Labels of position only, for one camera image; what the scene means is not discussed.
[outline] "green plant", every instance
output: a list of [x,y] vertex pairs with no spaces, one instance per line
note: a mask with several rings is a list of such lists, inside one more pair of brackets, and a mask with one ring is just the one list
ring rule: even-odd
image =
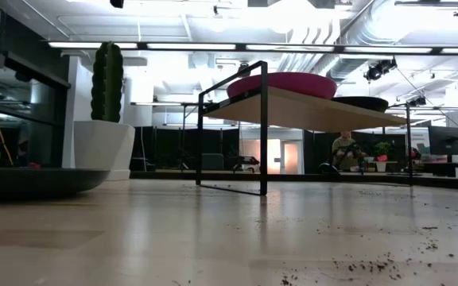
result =
[[113,42],[96,51],[91,89],[91,119],[119,122],[123,87],[123,56]]
[[379,142],[374,146],[374,155],[381,156],[381,155],[388,155],[390,152],[390,143],[388,142]]

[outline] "black metal table frame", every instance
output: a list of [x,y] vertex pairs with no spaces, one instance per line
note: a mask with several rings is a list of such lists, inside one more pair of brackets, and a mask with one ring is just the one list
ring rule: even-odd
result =
[[[210,92],[216,90],[219,87],[222,87],[224,84],[231,82],[234,79],[237,79],[241,75],[246,73],[250,73],[254,69],[261,68],[261,86],[257,89],[247,91],[243,94],[236,95],[230,99],[227,99],[223,102],[214,103],[205,107],[204,103],[204,96],[209,94]],[[235,190],[229,187],[217,187],[217,186],[210,186],[206,184],[202,184],[202,164],[203,164],[203,118],[204,115],[218,110],[220,108],[224,108],[227,105],[233,104],[235,102],[240,102],[242,100],[251,98],[255,95],[261,95],[261,133],[260,133],[260,146],[261,146],[261,165],[260,165],[260,173],[258,174],[259,178],[259,193],[250,192],[250,191],[240,191]],[[196,166],[196,185],[200,187],[208,187],[213,188],[221,191],[233,191],[248,195],[267,195],[268,194],[268,63],[265,61],[258,61],[251,66],[244,68],[234,75],[229,76],[228,78],[224,79],[223,81],[217,83],[213,87],[208,88],[205,91],[199,93],[199,102],[197,103],[198,113],[197,113],[197,132],[198,132],[198,139],[199,144],[197,145],[197,166]],[[413,158],[411,157],[412,146],[411,146],[411,121],[409,115],[409,103],[405,103],[406,106],[406,124],[407,124],[407,143],[408,143],[408,176],[409,176],[409,185],[413,185]]]

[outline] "potted cactus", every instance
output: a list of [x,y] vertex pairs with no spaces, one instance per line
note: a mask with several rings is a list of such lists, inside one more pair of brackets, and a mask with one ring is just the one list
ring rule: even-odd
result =
[[74,123],[76,168],[109,169],[108,180],[128,180],[134,127],[119,124],[123,57],[119,46],[102,43],[96,52],[91,121]]

